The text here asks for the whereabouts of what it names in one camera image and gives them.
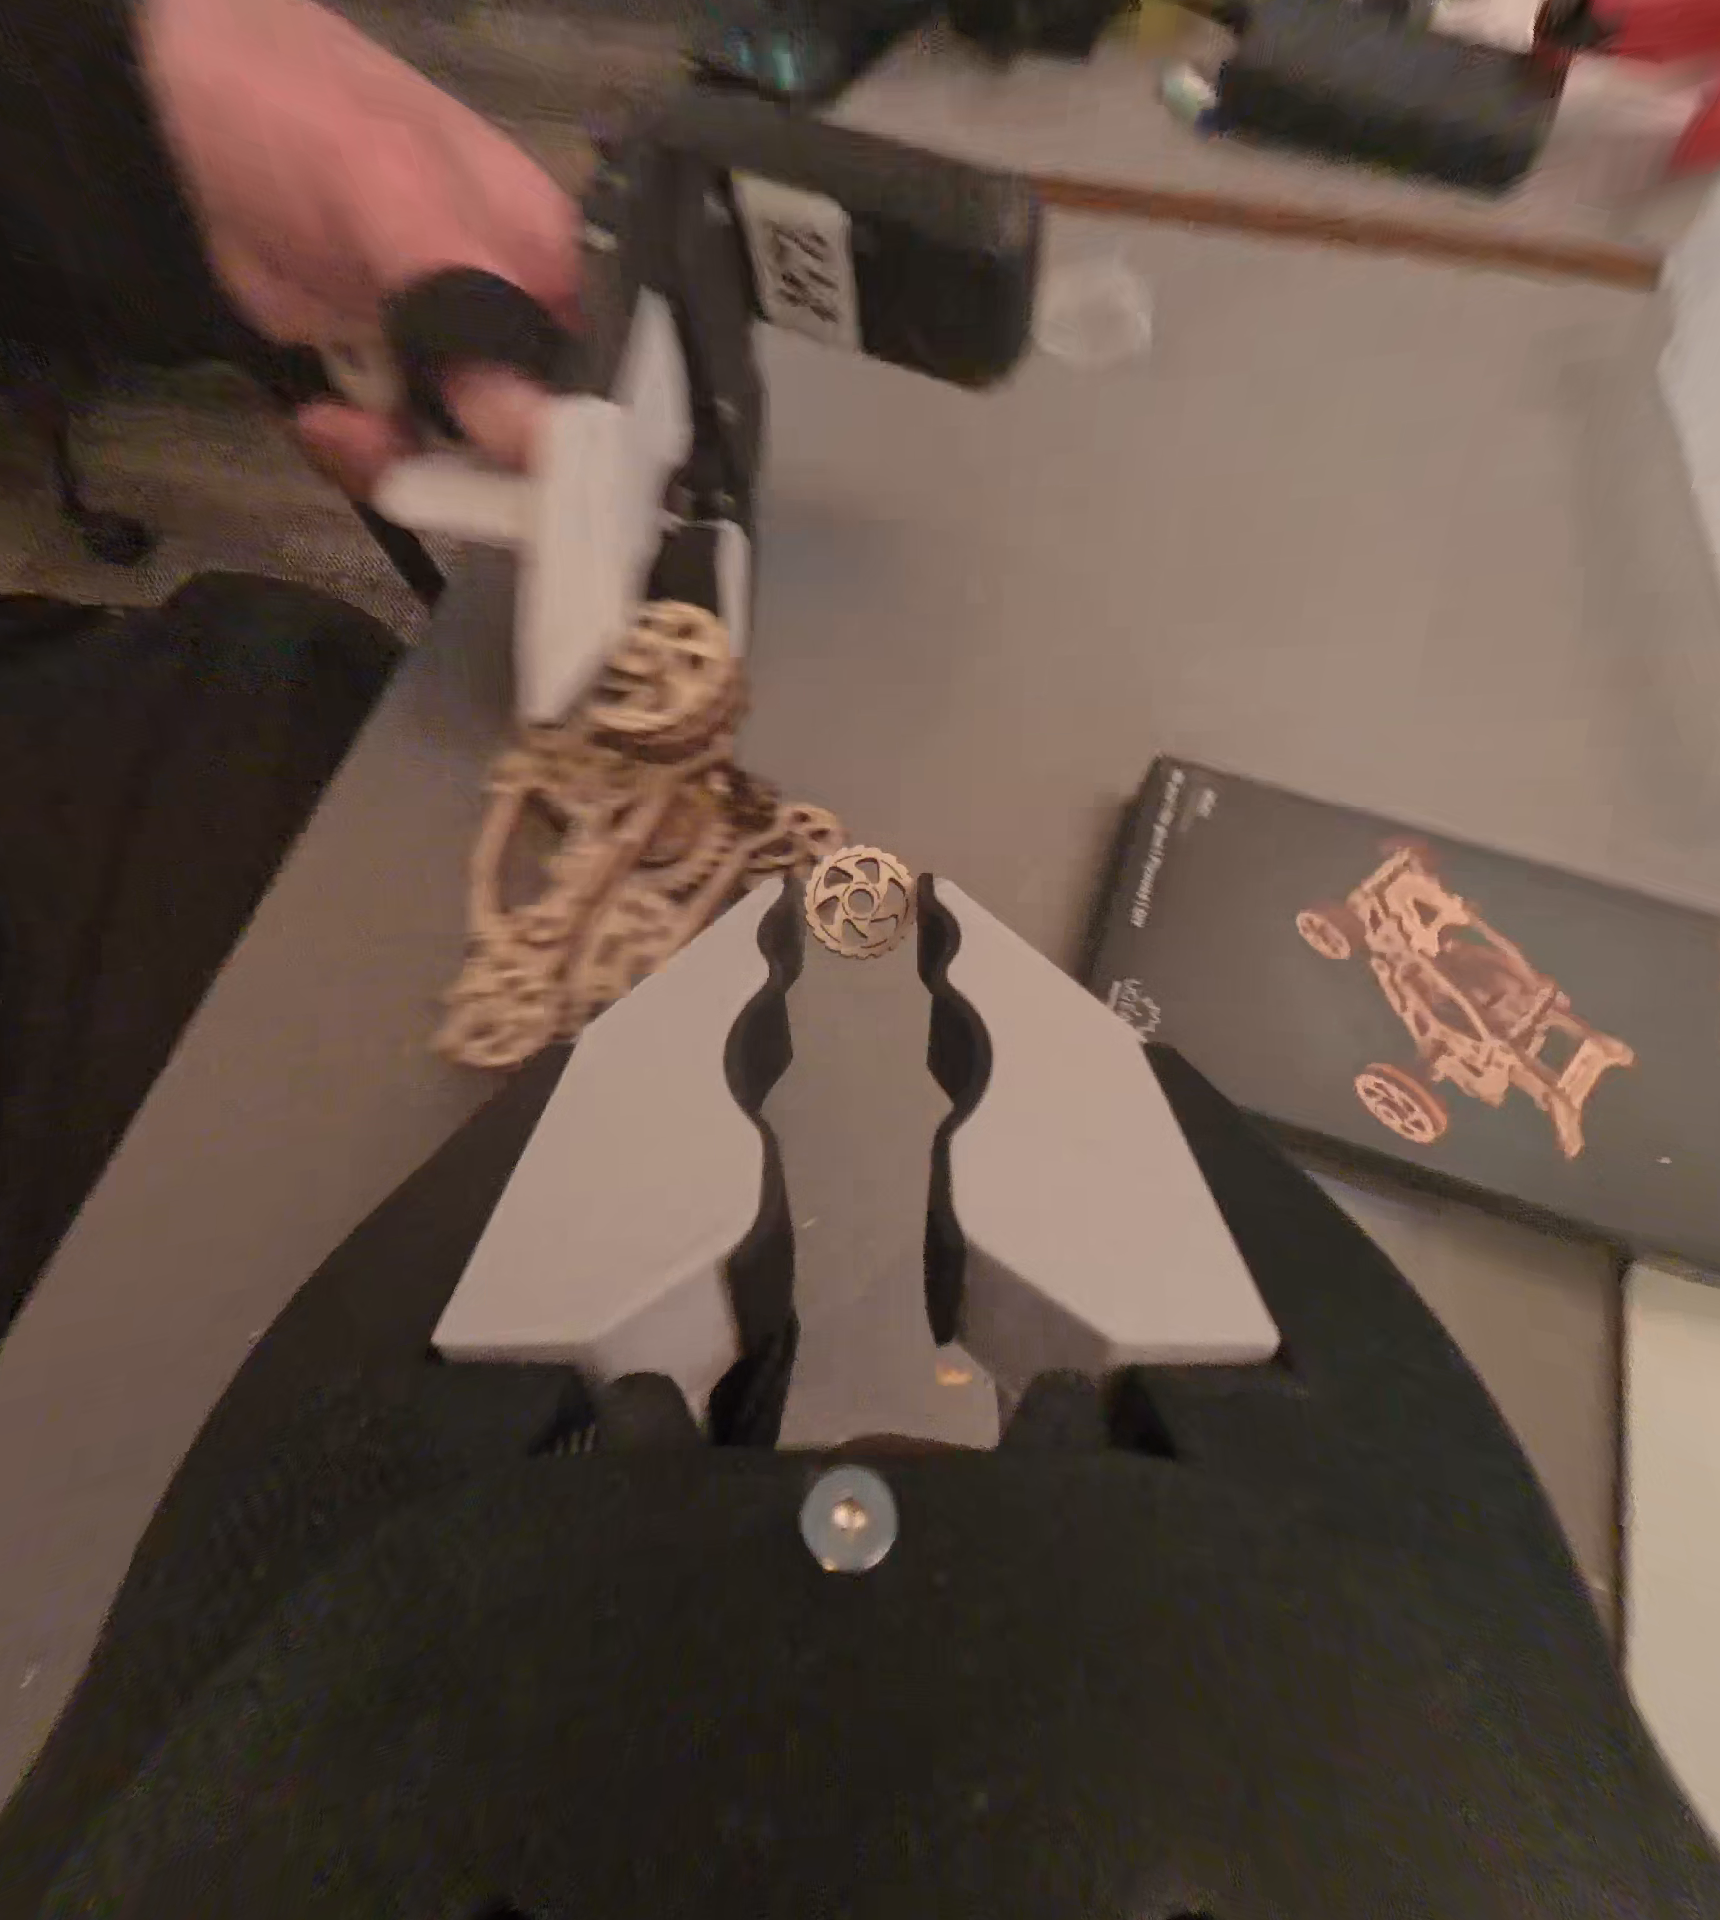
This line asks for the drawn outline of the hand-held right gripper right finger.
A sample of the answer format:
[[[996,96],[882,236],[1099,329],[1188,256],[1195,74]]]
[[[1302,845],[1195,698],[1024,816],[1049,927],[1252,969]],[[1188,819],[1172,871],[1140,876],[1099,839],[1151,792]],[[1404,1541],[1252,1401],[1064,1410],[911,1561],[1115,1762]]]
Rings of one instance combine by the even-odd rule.
[[[982,1367],[1260,1366],[1279,1328],[1146,1042],[949,879],[920,879],[923,1295]]]

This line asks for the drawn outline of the black model box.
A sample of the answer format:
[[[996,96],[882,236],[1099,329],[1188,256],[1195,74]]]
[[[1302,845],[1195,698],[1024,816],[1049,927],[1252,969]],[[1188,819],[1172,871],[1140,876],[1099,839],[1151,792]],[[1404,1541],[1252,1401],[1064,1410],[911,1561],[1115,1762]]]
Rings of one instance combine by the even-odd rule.
[[[1286,1139],[1720,1277],[1720,915],[1155,757],[1087,988]]]

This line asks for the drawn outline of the clear plastic cup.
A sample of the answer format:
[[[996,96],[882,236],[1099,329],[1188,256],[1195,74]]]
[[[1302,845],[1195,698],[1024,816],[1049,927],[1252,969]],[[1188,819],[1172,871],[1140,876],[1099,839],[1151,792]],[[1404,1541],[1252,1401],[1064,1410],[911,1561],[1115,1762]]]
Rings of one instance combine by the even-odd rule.
[[[1087,256],[1043,275],[1032,345],[1078,371],[1109,371],[1151,356],[1155,299],[1121,256]]]

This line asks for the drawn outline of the black rectangular device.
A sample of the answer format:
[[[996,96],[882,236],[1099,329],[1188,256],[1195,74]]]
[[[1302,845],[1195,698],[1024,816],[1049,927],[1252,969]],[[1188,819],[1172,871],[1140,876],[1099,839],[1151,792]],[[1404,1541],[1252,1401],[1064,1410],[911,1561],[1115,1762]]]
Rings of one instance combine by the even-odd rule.
[[[1210,127],[1401,180],[1502,194],[1554,128],[1566,76],[1438,31],[1419,5],[1230,5]]]

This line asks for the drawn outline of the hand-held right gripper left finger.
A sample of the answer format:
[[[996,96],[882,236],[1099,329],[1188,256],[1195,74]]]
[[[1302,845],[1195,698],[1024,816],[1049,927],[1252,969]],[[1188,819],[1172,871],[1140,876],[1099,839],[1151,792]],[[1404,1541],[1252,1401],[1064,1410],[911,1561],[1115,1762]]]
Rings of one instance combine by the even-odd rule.
[[[796,919],[771,876],[590,1022],[436,1321],[445,1361],[733,1367],[793,1326],[763,1106],[793,1064]]]

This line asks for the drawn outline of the person's left hand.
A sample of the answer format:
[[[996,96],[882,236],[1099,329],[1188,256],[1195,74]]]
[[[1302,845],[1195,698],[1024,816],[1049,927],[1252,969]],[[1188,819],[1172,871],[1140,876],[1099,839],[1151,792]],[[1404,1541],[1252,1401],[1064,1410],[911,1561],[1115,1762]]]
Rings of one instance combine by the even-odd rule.
[[[581,217],[507,131],[322,5],[150,1],[144,77],[210,267],[267,339],[368,349],[442,270],[581,319]]]

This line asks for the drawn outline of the pale wooden wheel disc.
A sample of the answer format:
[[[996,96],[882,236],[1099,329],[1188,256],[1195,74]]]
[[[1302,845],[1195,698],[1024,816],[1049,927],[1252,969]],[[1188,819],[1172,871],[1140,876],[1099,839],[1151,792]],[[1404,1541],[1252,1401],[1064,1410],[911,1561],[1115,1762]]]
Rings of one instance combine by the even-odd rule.
[[[806,882],[805,919],[837,957],[885,957],[920,919],[916,876],[880,846],[828,852]]]

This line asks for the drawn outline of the wooden buggy model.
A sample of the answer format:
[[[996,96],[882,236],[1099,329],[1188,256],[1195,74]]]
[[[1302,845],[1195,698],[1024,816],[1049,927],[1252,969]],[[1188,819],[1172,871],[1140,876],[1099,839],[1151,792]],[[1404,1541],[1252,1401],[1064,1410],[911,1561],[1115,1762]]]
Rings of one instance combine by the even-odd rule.
[[[756,883],[846,845],[835,812],[739,764],[746,705],[728,623],[658,600],[564,719],[519,729],[469,856],[445,1061],[507,1071],[576,1041]]]

